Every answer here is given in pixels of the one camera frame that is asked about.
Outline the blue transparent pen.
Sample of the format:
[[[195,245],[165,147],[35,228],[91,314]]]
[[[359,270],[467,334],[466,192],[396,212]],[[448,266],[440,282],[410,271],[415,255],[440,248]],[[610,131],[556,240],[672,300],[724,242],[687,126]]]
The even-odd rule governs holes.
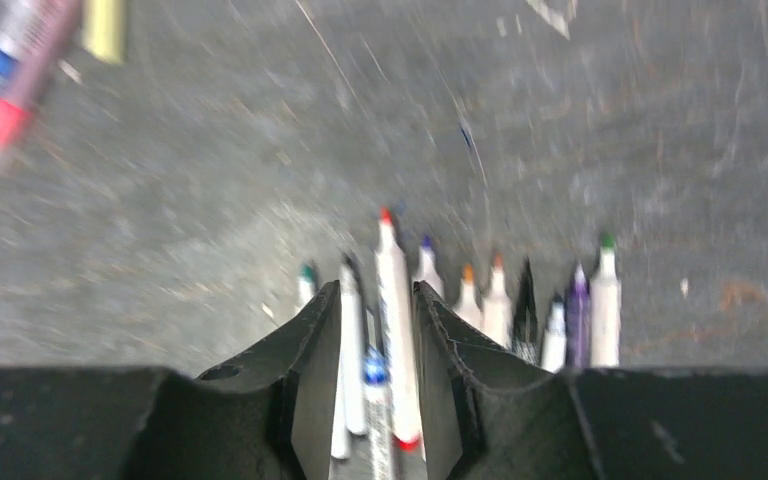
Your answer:
[[[366,309],[367,346],[364,356],[364,392],[367,404],[368,439],[372,478],[397,478],[391,433],[389,367],[376,322],[376,314]]]

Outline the teal capped white pen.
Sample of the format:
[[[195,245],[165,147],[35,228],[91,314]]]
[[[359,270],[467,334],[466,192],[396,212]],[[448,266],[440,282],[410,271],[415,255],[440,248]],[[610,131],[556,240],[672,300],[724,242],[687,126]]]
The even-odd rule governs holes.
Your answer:
[[[315,296],[318,290],[314,265],[303,263],[297,277],[297,303],[295,312],[300,312]]]

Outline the orange capped pen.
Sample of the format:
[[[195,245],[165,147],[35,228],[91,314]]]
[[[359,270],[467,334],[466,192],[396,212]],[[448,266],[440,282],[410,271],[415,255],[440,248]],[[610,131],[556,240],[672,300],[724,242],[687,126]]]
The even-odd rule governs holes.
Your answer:
[[[474,270],[471,264],[463,267],[460,294],[454,312],[473,328],[481,329],[482,312],[476,301]]]

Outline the red white pen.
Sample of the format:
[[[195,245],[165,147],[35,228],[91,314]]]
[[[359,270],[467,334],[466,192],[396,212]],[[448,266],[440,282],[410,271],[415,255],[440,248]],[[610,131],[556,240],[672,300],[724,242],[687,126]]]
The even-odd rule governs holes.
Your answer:
[[[411,294],[406,259],[397,241],[391,212],[383,207],[376,249],[379,308],[385,333],[391,378],[393,435],[403,451],[415,450],[422,423],[417,392]]]

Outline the purple transparent pen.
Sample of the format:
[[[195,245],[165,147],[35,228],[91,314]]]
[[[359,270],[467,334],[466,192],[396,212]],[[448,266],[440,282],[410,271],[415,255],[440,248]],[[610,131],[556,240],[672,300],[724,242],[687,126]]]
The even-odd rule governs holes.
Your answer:
[[[587,278],[582,264],[577,263],[565,302],[568,366],[586,368],[590,365],[590,313]]]

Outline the yellow capped white pen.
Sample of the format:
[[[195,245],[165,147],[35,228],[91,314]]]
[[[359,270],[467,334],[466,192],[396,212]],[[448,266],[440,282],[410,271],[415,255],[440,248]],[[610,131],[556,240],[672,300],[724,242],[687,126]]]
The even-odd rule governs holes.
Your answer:
[[[108,64],[125,61],[126,0],[85,0],[82,44],[96,59]]]

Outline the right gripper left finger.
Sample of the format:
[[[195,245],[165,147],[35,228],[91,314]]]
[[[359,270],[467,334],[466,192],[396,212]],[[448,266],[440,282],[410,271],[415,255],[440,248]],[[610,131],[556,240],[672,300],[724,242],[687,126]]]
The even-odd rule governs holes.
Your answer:
[[[324,479],[340,286],[197,378],[0,368],[0,479]]]

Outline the blue capped white pen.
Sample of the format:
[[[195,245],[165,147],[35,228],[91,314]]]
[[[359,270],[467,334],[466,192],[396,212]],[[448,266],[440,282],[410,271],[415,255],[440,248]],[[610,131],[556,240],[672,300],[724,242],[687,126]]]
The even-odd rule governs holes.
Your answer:
[[[556,293],[550,303],[549,316],[544,332],[541,368],[549,372],[557,372],[566,361],[566,321],[563,297]]]

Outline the houndstooth patterned pen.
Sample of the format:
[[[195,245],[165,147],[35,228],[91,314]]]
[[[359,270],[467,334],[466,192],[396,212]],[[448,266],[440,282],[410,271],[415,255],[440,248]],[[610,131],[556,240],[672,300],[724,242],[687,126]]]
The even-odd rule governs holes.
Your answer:
[[[539,363],[538,319],[534,297],[531,262],[525,258],[520,277],[519,295],[513,318],[512,351],[529,364]]]

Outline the green capped white pen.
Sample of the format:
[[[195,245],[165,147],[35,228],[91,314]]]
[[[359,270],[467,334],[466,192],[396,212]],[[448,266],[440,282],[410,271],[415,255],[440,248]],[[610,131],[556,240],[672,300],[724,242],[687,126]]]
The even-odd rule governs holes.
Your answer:
[[[590,279],[593,367],[619,365],[621,332],[621,282],[616,272],[616,242],[605,235],[600,242],[598,268]]]

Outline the violet capped white pen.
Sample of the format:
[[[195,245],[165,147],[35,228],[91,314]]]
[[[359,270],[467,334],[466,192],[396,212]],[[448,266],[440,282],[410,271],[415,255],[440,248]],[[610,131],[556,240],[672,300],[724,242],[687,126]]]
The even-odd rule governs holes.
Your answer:
[[[414,282],[426,282],[441,297],[445,297],[445,289],[441,276],[436,269],[436,253],[430,235],[423,236],[419,248],[419,262],[412,280]]]

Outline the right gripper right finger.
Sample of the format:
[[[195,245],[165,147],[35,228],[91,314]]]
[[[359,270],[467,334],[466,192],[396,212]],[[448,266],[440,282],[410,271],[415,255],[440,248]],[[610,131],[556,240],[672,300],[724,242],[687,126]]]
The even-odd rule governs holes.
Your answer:
[[[550,373],[412,303],[431,479],[768,479],[768,369]]]

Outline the brown capped white pen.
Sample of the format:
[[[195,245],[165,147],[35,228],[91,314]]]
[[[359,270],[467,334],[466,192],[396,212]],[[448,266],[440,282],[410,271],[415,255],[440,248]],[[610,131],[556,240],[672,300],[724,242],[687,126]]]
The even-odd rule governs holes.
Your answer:
[[[482,332],[505,349],[511,347],[512,301],[506,290],[506,274],[501,253],[496,253],[490,283],[483,299]]]

